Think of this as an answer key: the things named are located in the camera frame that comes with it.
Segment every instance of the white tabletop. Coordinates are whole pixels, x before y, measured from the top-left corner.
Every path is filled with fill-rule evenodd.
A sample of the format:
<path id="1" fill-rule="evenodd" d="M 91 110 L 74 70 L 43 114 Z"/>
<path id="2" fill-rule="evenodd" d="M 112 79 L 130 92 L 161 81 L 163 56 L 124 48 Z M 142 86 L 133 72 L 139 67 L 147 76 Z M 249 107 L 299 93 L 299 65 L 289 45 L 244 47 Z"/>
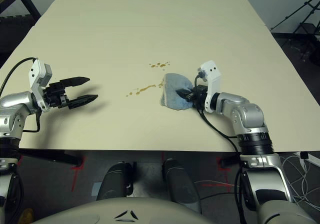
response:
<path id="1" fill-rule="evenodd" d="M 30 56 L 51 65 L 51 82 L 91 78 L 67 89 L 71 99 L 99 97 L 44 113 L 41 131 L 24 133 L 21 148 L 231 152 L 194 109 L 160 105 L 165 73 L 193 80 L 214 60 L 221 91 L 262 108 L 275 151 L 319 150 L 320 108 L 247 0 L 56 0 L 0 70 L 1 80 Z M 165 66 L 151 67 L 158 63 Z M 3 95 L 29 90 L 30 67 L 15 71 Z M 233 134 L 228 119 L 207 117 Z M 34 116 L 25 128 L 36 128 Z"/>

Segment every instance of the rag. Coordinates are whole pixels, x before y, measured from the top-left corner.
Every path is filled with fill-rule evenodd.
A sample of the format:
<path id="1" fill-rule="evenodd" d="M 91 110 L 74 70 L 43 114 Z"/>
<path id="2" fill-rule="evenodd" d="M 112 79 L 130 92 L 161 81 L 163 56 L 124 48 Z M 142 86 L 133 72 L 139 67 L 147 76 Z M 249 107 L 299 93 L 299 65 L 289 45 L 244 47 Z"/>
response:
<path id="1" fill-rule="evenodd" d="M 180 97 L 176 90 L 193 88 L 192 82 L 183 75 L 177 73 L 167 73 L 163 78 L 163 94 L 161 97 L 161 105 L 174 109 L 186 110 L 192 108 L 192 102 L 188 102 Z"/>

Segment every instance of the tripod stand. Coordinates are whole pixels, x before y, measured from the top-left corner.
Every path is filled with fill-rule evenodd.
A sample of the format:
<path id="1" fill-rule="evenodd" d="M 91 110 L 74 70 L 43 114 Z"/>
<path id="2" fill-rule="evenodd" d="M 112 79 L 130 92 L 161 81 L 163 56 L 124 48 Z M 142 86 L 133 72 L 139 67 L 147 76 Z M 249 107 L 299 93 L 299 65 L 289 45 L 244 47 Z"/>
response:
<path id="1" fill-rule="evenodd" d="M 294 37 L 294 35 L 296 34 L 296 32 L 302 28 L 305 32 L 306 32 L 306 35 L 309 36 L 310 38 L 314 37 L 314 35 L 317 35 L 317 32 L 320 30 L 320 20 L 317 24 L 317 26 L 315 27 L 315 29 L 312 31 L 312 32 L 308 32 L 308 30 L 305 28 L 305 22 L 306 20 L 312 15 L 315 13 L 315 11 L 320 11 L 320 1 L 316 4 L 316 5 L 312 5 L 311 2 L 313 0 L 308 0 L 306 1 L 301 7 L 299 7 L 297 10 L 295 10 L 293 13 L 291 13 L 289 16 L 286 16 L 284 18 L 284 20 L 282 20 L 281 22 L 279 22 L 277 25 L 275 25 L 274 27 L 270 28 L 270 31 L 272 31 L 273 29 L 275 29 L 277 26 L 279 26 L 280 24 L 282 24 L 284 21 L 286 21 L 288 18 L 292 17 L 294 14 L 296 14 L 298 11 L 300 11 L 302 8 L 304 8 L 305 6 L 310 6 L 312 8 L 312 10 L 310 11 L 310 13 L 306 16 L 306 18 L 300 22 L 300 24 L 298 25 L 298 27 L 291 33 L 290 37 L 287 38 L 287 40 L 281 45 L 281 47 L 283 47 L 287 42 L 288 40 L 290 40 L 291 38 Z M 308 41 L 307 45 L 306 45 L 306 48 L 302 54 L 302 57 L 304 57 L 304 55 L 306 54 L 307 50 L 308 50 L 308 47 L 310 45 L 310 41 Z"/>

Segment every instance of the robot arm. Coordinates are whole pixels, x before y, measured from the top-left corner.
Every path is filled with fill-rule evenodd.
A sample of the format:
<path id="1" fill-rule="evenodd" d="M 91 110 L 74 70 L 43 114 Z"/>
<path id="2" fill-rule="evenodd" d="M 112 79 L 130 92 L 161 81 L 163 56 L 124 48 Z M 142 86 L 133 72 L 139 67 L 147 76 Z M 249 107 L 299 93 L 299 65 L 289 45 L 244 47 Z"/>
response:
<path id="1" fill-rule="evenodd" d="M 200 106 L 206 112 L 225 116 L 232 122 L 241 150 L 240 162 L 245 168 L 240 174 L 240 186 L 247 208 L 258 211 L 261 224 L 286 223 L 287 218 L 295 220 L 295 216 L 299 216 L 299 221 L 291 223 L 315 223 L 292 203 L 287 178 L 279 155 L 274 153 L 261 108 L 242 96 L 219 93 L 221 74 L 213 61 L 205 62 L 198 71 L 197 77 L 208 86 L 197 85 L 191 91 L 181 89 L 176 92 L 193 102 L 194 107 Z"/>
<path id="2" fill-rule="evenodd" d="M 8 207 L 15 208 L 18 204 L 16 189 L 21 185 L 19 185 L 20 178 L 16 174 L 16 168 L 20 156 L 19 142 L 22 133 L 40 130 L 39 122 L 42 112 L 49 112 L 54 107 L 77 108 L 98 97 L 98 95 L 84 95 L 69 100 L 65 95 L 65 88 L 79 86 L 90 79 L 74 77 L 51 83 L 46 87 L 51 77 L 50 66 L 35 59 L 29 71 L 32 92 L 10 94 L 0 99 L 0 224 L 5 223 Z M 26 118 L 32 114 L 36 114 L 38 128 L 35 131 L 24 130 Z"/>

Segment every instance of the floor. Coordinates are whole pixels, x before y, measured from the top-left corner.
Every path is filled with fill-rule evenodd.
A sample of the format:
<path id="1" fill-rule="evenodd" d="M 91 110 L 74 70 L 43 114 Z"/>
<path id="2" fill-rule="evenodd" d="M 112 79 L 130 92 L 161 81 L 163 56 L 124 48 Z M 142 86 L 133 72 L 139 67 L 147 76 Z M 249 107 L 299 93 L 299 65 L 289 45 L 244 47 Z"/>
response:
<path id="1" fill-rule="evenodd" d="M 31 27 L 31 22 L 0 19 L 0 67 L 11 51 L 20 43 Z M 286 45 L 283 50 L 303 79 L 310 92 L 320 104 L 320 66 L 301 59 L 299 43 Z M 168 199 L 166 186 L 162 181 L 161 166 L 165 159 L 175 158 L 185 167 L 193 181 L 213 180 L 232 184 L 237 167 L 227 169 L 219 167 L 218 160 L 230 155 L 224 152 L 169 152 L 169 151 L 77 151 L 74 153 L 85 157 L 82 169 L 75 170 L 69 165 L 35 159 L 24 156 L 18 168 L 22 176 L 25 197 L 23 208 L 33 208 L 36 219 L 42 219 L 60 211 L 93 202 L 92 195 L 95 183 L 101 182 L 108 169 L 119 161 L 137 162 L 138 178 L 134 184 L 135 197 L 152 197 Z M 292 160 L 299 166 L 298 160 Z M 299 177 L 297 171 L 289 164 L 285 166 L 289 180 Z M 320 168 L 311 166 L 307 175 L 309 190 L 319 185 Z M 232 192 L 232 188 L 204 181 L 196 184 L 200 197 Z M 310 201 L 320 205 L 320 192 L 310 195 Z M 317 222 L 320 223 L 320 212 L 307 204 L 301 204 Z M 217 224 L 239 223 L 234 196 L 217 195 L 202 201 L 203 215 Z M 257 223 L 257 215 L 244 208 L 248 224 Z"/>

